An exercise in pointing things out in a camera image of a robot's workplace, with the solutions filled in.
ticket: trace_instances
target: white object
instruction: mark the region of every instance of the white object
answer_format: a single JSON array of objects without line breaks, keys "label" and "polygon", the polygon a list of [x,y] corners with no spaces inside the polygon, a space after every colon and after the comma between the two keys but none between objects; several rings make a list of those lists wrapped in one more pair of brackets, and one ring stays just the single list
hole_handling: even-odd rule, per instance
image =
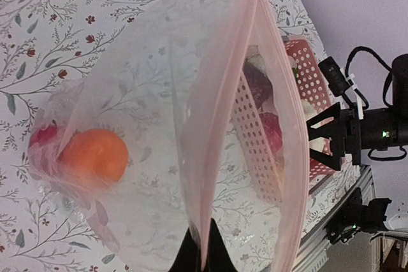
[{"label": "white object", "polygon": [[360,96],[357,95],[357,93],[356,93],[356,89],[358,89],[358,86],[357,86],[356,82],[354,82],[354,73],[349,75],[346,78],[346,81],[347,82],[351,81],[353,83],[353,85],[351,86],[351,89],[353,90],[354,95],[356,95],[358,119],[363,120],[364,119],[363,101],[361,100]]},{"label": "white object", "polygon": [[[305,114],[306,120],[309,120],[317,115],[317,111],[307,100],[302,100],[302,106],[303,106],[303,112]],[[320,126],[321,126],[321,122],[314,125],[315,128],[320,127]],[[316,150],[318,152],[323,152],[324,144],[325,144],[324,138],[318,138],[316,140],[310,141],[309,147],[310,149]]]}]

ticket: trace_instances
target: metal frame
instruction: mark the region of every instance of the metal frame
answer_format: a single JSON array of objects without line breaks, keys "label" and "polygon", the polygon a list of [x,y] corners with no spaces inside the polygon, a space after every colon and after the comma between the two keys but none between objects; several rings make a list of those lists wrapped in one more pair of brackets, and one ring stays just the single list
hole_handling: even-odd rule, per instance
[{"label": "metal frame", "polygon": [[369,166],[361,167],[361,176],[358,181],[350,188],[340,202],[324,216],[318,225],[303,237],[294,263],[293,272],[317,272],[326,263],[328,260],[326,251],[331,246],[330,242],[326,239],[326,226],[358,187],[361,188],[365,197],[367,197],[367,192],[369,191],[372,191],[372,195],[375,196],[374,182]]}]

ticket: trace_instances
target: black cable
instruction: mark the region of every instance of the black cable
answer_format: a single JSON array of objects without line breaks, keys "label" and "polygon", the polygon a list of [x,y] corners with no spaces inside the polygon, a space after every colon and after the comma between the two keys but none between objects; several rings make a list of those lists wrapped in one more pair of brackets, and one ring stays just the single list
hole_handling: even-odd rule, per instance
[{"label": "black cable", "polygon": [[404,159],[407,157],[407,150],[401,146],[400,147],[400,151],[402,152],[402,154],[400,156],[388,156],[388,157],[377,157],[377,156],[372,156],[372,153],[375,151],[376,149],[371,149],[368,153],[368,158],[372,159],[373,161],[377,161],[377,162],[394,162],[394,161],[400,161],[401,159]]},{"label": "black cable", "polygon": [[344,101],[347,103],[347,105],[350,108],[356,108],[356,106],[354,105],[354,103],[350,100],[349,96],[347,96],[346,94],[342,94],[342,98],[344,99]]},{"label": "black cable", "polygon": [[370,53],[373,57],[375,57],[375,59],[377,59],[377,61],[379,61],[379,63],[381,65],[383,65],[385,67],[385,69],[387,69],[389,72],[391,72],[391,67],[389,67],[387,65],[387,63],[384,62],[384,60],[382,58],[380,58],[380,56],[371,48],[369,47],[364,47],[364,46],[360,46],[360,47],[356,47],[353,49],[352,52],[350,52],[349,57],[347,59],[347,63],[346,63],[346,67],[344,68],[344,73],[346,74],[346,77],[349,76],[349,70],[350,70],[350,63],[351,61],[354,59],[354,57],[356,56],[356,54],[360,51],[364,51],[364,52],[368,52]]},{"label": "black cable", "polygon": [[[344,74],[345,74],[346,78],[349,78],[349,70],[350,70],[351,61],[354,59],[356,54],[358,52],[360,52],[360,51],[368,52],[369,54],[371,54],[373,57],[375,57],[377,59],[377,61],[381,65],[383,65],[385,67],[385,69],[387,69],[389,72],[391,72],[391,68],[387,65],[387,63],[384,62],[384,60],[382,58],[380,58],[380,56],[374,50],[372,50],[369,47],[359,46],[359,47],[354,48],[350,52],[349,57],[347,58],[346,67],[344,68]],[[351,80],[349,80],[349,83],[352,86],[354,85],[353,81],[351,81]],[[370,107],[370,104],[368,103],[367,98],[363,95],[363,93],[359,89],[355,89],[354,91],[361,98],[361,100],[363,100],[363,102],[364,102],[363,110],[367,110]],[[383,101],[384,101],[385,105],[389,106],[389,104],[386,102],[385,98],[383,98]]]}]

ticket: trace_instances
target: black object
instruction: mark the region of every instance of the black object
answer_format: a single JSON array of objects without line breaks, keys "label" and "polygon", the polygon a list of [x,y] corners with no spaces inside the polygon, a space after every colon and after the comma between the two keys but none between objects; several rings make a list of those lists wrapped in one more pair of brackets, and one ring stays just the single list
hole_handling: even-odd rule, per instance
[{"label": "black object", "polygon": [[384,225],[390,199],[374,199],[363,205],[361,189],[357,188],[326,227],[332,245],[347,243],[359,232],[375,234],[388,231]]},{"label": "black object", "polygon": [[[345,154],[351,154],[353,164],[360,165],[361,150],[365,149],[370,149],[368,156],[375,161],[398,161],[407,156],[407,151],[402,146],[408,145],[408,54],[397,57],[391,68],[373,50],[367,47],[357,47],[347,60],[346,76],[349,74],[352,59],[359,51],[372,54],[389,71],[382,93],[387,108],[365,110],[364,119],[359,120],[356,105],[345,94],[348,88],[346,84],[349,87],[352,84],[346,81],[339,66],[330,57],[320,63],[319,67],[335,96],[346,97],[351,107],[348,110],[340,110],[340,105],[334,104],[307,122],[309,139],[314,140],[320,137],[329,139],[331,149],[330,155],[310,149],[310,157],[337,171],[341,169],[341,158]],[[393,104],[386,101],[386,94],[391,83],[393,85]],[[328,118],[333,120],[319,128],[312,127]],[[375,150],[385,151],[389,147],[400,147],[402,154],[393,157],[373,155]]]},{"label": "black object", "polygon": [[[188,229],[169,272],[200,272],[200,268],[201,252]],[[214,219],[211,220],[207,264],[204,272],[237,272]]]},{"label": "black object", "polygon": [[319,63],[319,68],[323,76],[329,83],[329,89],[335,97],[343,95],[347,89],[350,88],[350,84],[344,78],[344,75],[340,71],[339,65],[334,61],[333,57]]}]

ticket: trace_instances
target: floral pattern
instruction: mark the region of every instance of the floral pattern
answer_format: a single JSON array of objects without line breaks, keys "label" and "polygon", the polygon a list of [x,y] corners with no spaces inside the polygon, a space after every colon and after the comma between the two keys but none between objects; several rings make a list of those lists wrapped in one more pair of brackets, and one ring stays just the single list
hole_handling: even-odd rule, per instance
[{"label": "floral pattern", "polygon": [[[132,271],[99,241],[80,215],[68,213],[73,203],[48,189],[38,192],[28,175],[26,148],[36,112],[50,92],[63,80],[87,76],[99,56],[120,39],[124,27],[156,1],[0,0],[1,272]],[[305,36],[317,59],[322,60],[323,45],[300,0],[270,2],[282,35]],[[161,95],[170,96],[167,90]],[[106,107],[117,110],[120,103]],[[241,196],[239,188],[249,175],[245,166],[231,161],[240,152],[235,139],[234,130],[228,131],[214,199],[215,216],[236,220],[220,223],[221,231],[227,233],[227,247],[252,234],[248,223],[257,214],[270,217],[271,223],[277,218],[276,208],[260,210]],[[152,150],[145,147],[140,161],[147,160]],[[177,171],[176,166],[170,166],[168,174],[176,176]],[[338,202],[358,175],[348,161],[345,171],[334,175],[319,194],[312,196],[304,234]],[[316,178],[310,186],[321,179]],[[160,177],[147,176],[144,186],[160,189],[164,185]],[[238,256],[238,270],[258,272],[267,266],[273,259],[269,241],[276,239],[277,228],[273,227],[255,242],[247,243]]]}]

